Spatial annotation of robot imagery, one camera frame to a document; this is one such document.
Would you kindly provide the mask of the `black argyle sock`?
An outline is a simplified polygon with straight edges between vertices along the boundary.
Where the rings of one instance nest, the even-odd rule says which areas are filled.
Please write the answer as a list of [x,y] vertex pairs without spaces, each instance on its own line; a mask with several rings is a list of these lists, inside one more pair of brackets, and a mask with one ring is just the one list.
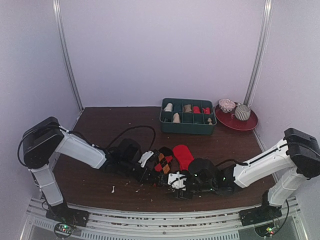
[[168,184],[168,176],[171,173],[173,151],[163,146],[156,153],[155,164],[151,169],[151,173],[160,172],[162,174],[162,186],[165,186]]

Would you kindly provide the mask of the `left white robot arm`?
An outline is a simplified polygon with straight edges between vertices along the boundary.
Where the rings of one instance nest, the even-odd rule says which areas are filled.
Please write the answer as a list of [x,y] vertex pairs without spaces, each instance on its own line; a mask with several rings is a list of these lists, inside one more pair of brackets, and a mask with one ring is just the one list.
[[159,152],[143,152],[138,142],[126,138],[119,145],[102,147],[91,143],[83,134],[61,126],[56,117],[48,117],[26,130],[17,147],[17,158],[32,174],[48,211],[61,222],[72,218],[63,192],[55,177],[63,160],[71,159],[103,173],[132,175],[143,180],[154,167]]

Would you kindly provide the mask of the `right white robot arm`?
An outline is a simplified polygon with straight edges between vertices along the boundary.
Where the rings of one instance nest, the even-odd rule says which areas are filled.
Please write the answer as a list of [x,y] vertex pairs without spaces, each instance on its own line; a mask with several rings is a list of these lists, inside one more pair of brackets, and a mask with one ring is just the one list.
[[259,220],[268,220],[300,185],[320,174],[320,147],[315,137],[288,128],[276,145],[247,161],[219,169],[210,160],[194,159],[187,173],[169,174],[167,183],[179,199],[191,199],[194,193],[208,192],[227,196],[249,187],[273,173],[287,169],[281,180],[262,196],[256,210]]

